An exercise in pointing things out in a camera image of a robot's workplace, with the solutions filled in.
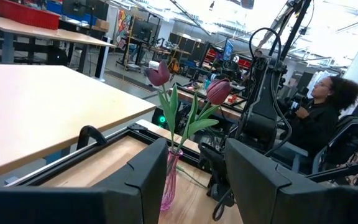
black metal frame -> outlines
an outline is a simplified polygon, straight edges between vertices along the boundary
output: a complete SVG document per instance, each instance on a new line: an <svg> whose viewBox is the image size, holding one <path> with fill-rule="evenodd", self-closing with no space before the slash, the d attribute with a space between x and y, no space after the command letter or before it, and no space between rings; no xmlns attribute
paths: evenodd
<svg viewBox="0 0 358 224"><path fill-rule="evenodd" d="M189 93L189 94L192 94L192 95L194 95L195 93L197 93L197 97L198 97L199 99L206 100L206 96L205 96L205 95L202 95L201 93L198 93L198 92L195 92L195 91L188 90L187 88L184 87L184 86L189 86L189 85L191 85L191 83L186 84L186 85L183 85L183 86L177 86L177 88L178 88L178 90L180 90L180 91L184 91L184 92ZM241 98L242 100L245 100L245 101L246 101L246 99L244 99L244 98L241 97L241 96L237 96L237 97L238 97L238 98ZM223 106L223 107L225 107L225 108L227 108L227 109L233 110L233 111L238 112L238 113L242 113L242 110L241 110L241 109L235 108L235 106L237 106L237 105L238 105L238 104L235 104L235 103L234 103L234 106L233 106L233 105L229 105L229 104L227 104L227 103L222 103L222 104L221 104L221 106Z"/></svg>
<svg viewBox="0 0 358 224"><path fill-rule="evenodd" d="M95 132L95 128L91 126L85 126L81 129L80 136L79 136L79 146L77 150L81 149L81 151L75 152L73 154L69 154L68 156L58 160L57 162L50 164L49 167L40 170L39 172L35 173L34 175L28 176L11 186L38 186L46 181L54 178L56 175L61 174L62 172L66 171L67 169L77 165L79 162L89 158L90 156L102 151L107 146L110 146L117 142L118 140L130 136L136 140L139 140L145 144L152 144L158 138L164 138L163 136L154 133L148 130L146 127L143 127L137 123L131 124L125 129L122 129L110 136L104 138L101 136L97 130ZM89 138L95 138L96 142L88 145ZM167 139L168 146L171 145L171 141ZM183 156L180 157L180 160L186 162L187 164L198 167L198 163L200 161L200 154L191 150L188 147L182 146Z"/></svg>

office chair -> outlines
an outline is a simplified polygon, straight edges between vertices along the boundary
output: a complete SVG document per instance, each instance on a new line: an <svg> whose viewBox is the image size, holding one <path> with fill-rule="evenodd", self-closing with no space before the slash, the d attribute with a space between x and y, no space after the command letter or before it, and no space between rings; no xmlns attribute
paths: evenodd
<svg viewBox="0 0 358 224"><path fill-rule="evenodd" d="M324 171L327 166L345 164L358 151L358 117L346 115L339 119L334 137L314 158L309 158L308 151L289 142L286 142L284 147L295 153L293 161L288 161L276 153L273 153L272 159L296 173L316 174Z"/></svg>

glass vase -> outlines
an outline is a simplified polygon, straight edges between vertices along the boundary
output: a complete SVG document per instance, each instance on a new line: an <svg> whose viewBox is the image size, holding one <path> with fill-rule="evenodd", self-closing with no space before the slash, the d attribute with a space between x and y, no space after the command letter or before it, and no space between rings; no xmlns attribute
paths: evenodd
<svg viewBox="0 0 358 224"><path fill-rule="evenodd" d="M161 211L168 210L175 198L175 191L177 185L177 163L179 157L183 155L183 151L180 150L174 154L171 148L169 148L168 163L167 163L167 178L165 179L164 193L161 201Z"/></svg>

tulip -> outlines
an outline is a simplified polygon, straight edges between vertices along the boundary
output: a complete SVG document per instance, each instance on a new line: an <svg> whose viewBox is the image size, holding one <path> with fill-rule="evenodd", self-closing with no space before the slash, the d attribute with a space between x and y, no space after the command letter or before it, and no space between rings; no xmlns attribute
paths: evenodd
<svg viewBox="0 0 358 224"><path fill-rule="evenodd" d="M207 99L214 105L221 105L231 92L230 80L213 80L206 90Z"/></svg>
<svg viewBox="0 0 358 224"><path fill-rule="evenodd" d="M150 80L154 86L162 86L169 81L170 72L167 64L164 61L160 62L158 66L158 71L148 68L145 70L147 78Z"/></svg>

red box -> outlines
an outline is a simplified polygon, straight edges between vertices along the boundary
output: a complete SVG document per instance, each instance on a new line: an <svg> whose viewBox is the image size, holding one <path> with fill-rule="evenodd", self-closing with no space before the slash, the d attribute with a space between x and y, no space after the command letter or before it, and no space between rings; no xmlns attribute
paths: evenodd
<svg viewBox="0 0 358 224"><path fill-rule="evenodd" d="M60 18L58 14L32 9L8 0L0 0L0 16L26 25L54 30L58 29Z"/></svg>

